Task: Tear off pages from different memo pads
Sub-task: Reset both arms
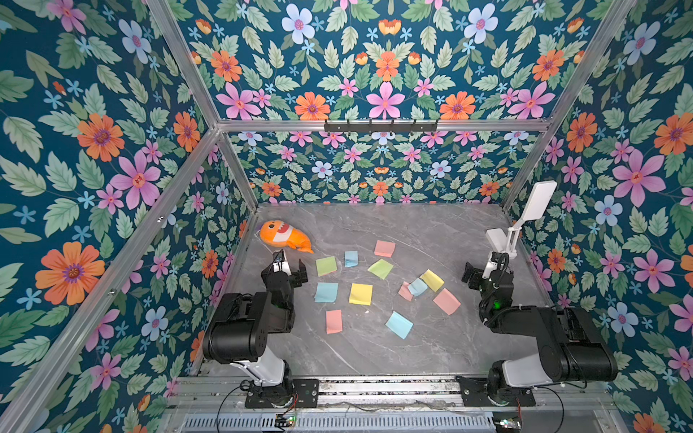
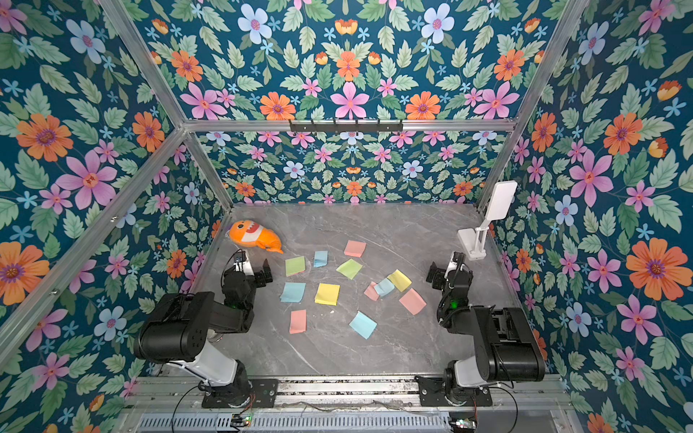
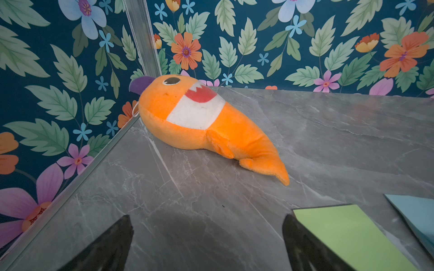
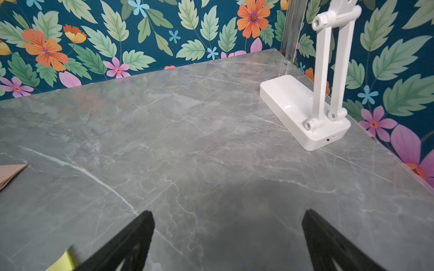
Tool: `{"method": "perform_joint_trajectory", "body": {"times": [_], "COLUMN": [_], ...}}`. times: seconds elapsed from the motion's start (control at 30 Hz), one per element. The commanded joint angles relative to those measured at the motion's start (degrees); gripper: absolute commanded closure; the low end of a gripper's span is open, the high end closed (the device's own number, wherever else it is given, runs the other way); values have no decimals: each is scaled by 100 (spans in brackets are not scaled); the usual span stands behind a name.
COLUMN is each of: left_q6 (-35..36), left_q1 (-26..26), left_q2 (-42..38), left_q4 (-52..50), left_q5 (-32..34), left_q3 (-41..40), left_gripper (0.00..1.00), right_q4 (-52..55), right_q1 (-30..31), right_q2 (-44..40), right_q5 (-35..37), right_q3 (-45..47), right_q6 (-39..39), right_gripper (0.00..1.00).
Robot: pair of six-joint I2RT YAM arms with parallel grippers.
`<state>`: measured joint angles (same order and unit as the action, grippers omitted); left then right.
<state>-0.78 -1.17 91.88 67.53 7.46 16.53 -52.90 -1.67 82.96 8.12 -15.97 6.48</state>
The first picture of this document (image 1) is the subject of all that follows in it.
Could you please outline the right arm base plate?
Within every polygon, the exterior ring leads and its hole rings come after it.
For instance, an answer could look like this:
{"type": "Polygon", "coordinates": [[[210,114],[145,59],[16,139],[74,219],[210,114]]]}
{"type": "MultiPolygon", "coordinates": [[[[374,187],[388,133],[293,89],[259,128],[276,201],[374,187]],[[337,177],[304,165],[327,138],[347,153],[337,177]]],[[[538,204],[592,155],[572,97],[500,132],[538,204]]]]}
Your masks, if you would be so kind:
{"type": "Polygon", "coordinates": [[[504,379],[470,378],[457,376],[461,398],[465,407],[535,407],[531,388],[516,388],[504,379]]]}

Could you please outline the torn blue memo page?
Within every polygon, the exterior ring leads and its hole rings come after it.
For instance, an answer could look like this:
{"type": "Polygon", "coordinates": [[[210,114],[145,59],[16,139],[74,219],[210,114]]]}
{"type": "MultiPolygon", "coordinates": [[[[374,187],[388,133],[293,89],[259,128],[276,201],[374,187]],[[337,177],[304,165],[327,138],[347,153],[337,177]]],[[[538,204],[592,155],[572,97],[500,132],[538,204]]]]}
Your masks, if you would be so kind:
{"type": "Polygon", "coordinates": [[[337,283],[318,283],[314,301],[316,303],[334,303],[339,293],[337,283]]]}

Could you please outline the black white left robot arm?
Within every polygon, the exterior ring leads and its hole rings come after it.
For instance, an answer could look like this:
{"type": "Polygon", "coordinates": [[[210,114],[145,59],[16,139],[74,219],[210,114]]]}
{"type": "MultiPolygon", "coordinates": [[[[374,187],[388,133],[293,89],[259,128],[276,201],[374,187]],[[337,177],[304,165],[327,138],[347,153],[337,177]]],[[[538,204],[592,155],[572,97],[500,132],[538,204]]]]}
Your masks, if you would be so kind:
{"type": "Polygon", "coordinates": [[[261,271],[263,292],[228,293],[221,297],[202,340],[205,359],[242,370],[267,393],[293,393],[291,368],[269,348],[270,335],[292,332],[294,292],[308,281],[305,264],[291,269],[285,252],[274,252],[261,271]]]}

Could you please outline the torn pink memo page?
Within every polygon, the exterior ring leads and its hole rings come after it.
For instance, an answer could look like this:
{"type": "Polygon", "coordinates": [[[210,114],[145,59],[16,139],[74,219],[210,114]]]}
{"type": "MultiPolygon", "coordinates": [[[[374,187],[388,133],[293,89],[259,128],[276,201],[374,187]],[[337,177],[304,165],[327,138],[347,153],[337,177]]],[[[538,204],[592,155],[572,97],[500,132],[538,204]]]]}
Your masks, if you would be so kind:
{"type": "Polygon", "coordinates": [[[341,310],[330,310],[326,312],[326,333],[334,335],[343,331],[343,317],[341,310]]]}

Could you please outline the yellow memo pad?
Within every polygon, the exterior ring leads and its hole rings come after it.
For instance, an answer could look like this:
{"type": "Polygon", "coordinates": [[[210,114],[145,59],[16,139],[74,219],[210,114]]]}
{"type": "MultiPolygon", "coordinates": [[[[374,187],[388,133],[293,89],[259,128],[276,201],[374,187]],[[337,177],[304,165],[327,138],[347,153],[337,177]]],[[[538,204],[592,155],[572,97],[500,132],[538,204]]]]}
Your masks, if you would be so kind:
{"type": "Polygon", "coordinates": [[[444,287],[444,281],[432,270],[427,270],[420,279],[434,292],[444,287]]]}

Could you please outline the green memo pad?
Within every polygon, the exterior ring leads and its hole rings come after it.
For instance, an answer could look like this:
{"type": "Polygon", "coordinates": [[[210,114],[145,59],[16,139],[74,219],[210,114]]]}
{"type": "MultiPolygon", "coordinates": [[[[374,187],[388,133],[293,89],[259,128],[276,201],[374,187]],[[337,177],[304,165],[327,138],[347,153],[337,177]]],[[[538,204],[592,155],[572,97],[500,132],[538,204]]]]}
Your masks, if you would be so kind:
{"type": "Polygon", "coordinates": [[[371,274],[377,276],[379,279],[385,280],[393,270],[393,264],[381,259],[373,263],[367,270],[368,272],[371,272],[371,274]]]}

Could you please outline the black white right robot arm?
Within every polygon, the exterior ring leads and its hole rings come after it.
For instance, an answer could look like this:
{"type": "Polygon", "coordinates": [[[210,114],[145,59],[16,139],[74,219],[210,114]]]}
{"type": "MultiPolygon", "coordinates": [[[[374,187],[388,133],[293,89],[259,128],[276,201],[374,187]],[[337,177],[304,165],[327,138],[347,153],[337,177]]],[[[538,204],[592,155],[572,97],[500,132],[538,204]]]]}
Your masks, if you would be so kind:
{"type": "Polygon", "coordinates": [[[531,337],[537,352],[494,362],[485,379],[458,376],[465,405],[480,407],[535,404],[532,390],[556,384],[581,389],[591,382],[612,382],[617,362],[583,308],[514,304],[510,255],[492,252],[483,268],[466,263],[461,281],[480,294],[478,317],[497,335],[531,337]]]}

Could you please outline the small pink memo pad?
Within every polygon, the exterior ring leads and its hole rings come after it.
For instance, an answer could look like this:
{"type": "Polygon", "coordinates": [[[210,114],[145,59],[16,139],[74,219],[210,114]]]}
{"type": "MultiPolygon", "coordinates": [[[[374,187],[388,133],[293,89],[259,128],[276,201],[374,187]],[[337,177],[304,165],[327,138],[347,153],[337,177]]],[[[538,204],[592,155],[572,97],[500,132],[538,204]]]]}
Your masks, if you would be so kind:
{"type": "Polygon", "coordinates": [[[398,294],[406,301],[412,301],[414,298],[413,294],[410,292],[409,283],[403,283],[398,294]]]}

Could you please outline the torn yellow memo page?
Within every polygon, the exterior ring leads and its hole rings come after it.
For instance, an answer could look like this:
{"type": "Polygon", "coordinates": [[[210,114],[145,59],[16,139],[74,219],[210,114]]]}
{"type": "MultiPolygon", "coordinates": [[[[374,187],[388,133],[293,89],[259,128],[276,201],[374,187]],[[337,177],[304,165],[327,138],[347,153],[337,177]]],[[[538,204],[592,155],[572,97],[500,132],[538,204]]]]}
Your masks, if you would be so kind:
{"type": "Polygon", "coordinates": [[[349,294],[349,303],[361,306],[370,306],[373,298],[373,286],[368,284],[353,283],[349,294]]]}

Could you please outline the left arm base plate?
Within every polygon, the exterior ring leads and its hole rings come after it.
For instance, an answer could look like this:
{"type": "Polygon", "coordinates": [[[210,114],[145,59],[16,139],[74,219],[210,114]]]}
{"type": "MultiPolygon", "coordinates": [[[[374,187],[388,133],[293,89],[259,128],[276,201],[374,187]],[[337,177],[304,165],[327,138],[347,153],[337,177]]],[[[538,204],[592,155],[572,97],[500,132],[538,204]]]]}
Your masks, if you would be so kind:
{"type": "Polygon", "coordinates": [[[246,409],[290,411],[296,408],[314,409],[318,406],[319,380],[293,379],[274,386],[253,384],[245,398],[246,409]]]}

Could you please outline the torn green memo page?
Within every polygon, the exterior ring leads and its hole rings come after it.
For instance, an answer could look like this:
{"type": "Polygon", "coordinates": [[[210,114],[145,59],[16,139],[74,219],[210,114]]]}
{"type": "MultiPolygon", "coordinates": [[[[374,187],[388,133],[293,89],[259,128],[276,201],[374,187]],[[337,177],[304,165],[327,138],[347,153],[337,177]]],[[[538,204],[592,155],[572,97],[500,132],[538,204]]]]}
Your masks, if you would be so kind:
{"type": "Polygon", "coordinates": [[[334,256],[319,258],[315,261],[319,277],[337,272],[337,260],[334,256]]]}

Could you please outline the large blue memo pad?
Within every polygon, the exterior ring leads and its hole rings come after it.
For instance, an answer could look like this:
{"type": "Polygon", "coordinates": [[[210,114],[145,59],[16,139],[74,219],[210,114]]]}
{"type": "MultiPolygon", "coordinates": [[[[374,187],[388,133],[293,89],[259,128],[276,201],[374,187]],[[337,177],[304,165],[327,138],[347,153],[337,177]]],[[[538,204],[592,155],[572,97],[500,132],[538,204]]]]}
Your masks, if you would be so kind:
{"type": "Polygon", "coordinates": [[[413,323],[397,311],[392,313],[385,326],[401,339],[406,339],[413,329],[413,323]]]}

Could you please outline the small blue memo pad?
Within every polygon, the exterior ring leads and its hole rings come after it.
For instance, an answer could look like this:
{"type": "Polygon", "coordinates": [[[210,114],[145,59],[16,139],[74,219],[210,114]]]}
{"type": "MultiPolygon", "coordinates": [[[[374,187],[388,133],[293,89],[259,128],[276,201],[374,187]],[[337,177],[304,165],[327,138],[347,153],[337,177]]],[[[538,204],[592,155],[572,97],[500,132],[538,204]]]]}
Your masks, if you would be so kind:
{"type": "Polygon", "coordinates": [[[422,281],[421,278],[415,279],[408,286],[408,291],[411,295],[413,295],[413,297],[421,296],[428,289],[429,289],[429,286],[427,285],[427,283],[425,281],[422,281]]]}

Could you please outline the large pink memo pad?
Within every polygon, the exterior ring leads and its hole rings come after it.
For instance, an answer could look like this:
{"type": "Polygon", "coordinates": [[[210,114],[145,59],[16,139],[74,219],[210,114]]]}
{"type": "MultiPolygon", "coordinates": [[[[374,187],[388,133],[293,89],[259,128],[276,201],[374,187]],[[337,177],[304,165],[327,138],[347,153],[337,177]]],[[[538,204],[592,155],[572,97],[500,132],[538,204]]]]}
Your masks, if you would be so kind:
{"type": "Polygon", "coordinates": [[[393,242],[378,240],[375,245],[374,254],[380,257],[392,257],[395,248],[396,244],[393,242]]]}

